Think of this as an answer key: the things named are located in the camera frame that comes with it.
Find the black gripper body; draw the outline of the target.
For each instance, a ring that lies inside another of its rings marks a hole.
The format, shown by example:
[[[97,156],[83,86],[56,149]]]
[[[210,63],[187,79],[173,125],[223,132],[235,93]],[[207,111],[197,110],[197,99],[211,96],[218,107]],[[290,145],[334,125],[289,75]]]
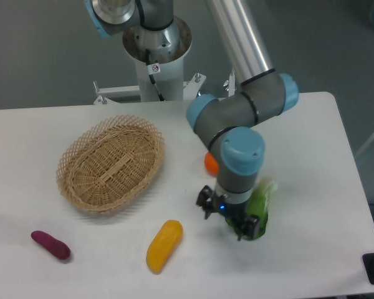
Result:
[[[235,226],[243,226],[247,219],[246,206],[248,201],[235,203],[227,202],[229,197],[225,195],[212,197],[214,211],[221,214],[225,219],[229,220]]]

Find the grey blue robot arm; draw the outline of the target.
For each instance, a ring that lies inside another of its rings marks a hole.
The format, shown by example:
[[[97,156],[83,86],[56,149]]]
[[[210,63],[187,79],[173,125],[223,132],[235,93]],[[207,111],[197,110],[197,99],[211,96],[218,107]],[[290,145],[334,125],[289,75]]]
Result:
[[[266,220],[248,209],[265,151],[253,127],[294,107],[299,89],[290,75],[275,71],[245,1],[207,5],[241,91],[222,100],[195,95],[187,108],[190,127],[219,166],[215,187],[204,187],[196,203],[207,216],[222,215],[240,239],[252,240]],[[172,1],[86,1],[85,7],[102,37],[122,33],[142,101],[181,100],[191,33]]]

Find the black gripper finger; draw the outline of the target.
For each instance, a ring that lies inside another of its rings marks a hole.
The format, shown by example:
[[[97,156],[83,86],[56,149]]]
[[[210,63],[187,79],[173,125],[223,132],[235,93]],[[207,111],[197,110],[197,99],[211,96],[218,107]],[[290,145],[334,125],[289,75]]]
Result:
[[[244,219],[237,225],[237,240],[254,240],[259,233],[260,217],[254,214],[244,216]]]
[[[207,220],[214,212],[212,196],[213,190],[209,186],[205,185],[202,190],[200,190],[196,200],[196,205],[201,207],[204,211],[205,220]]]

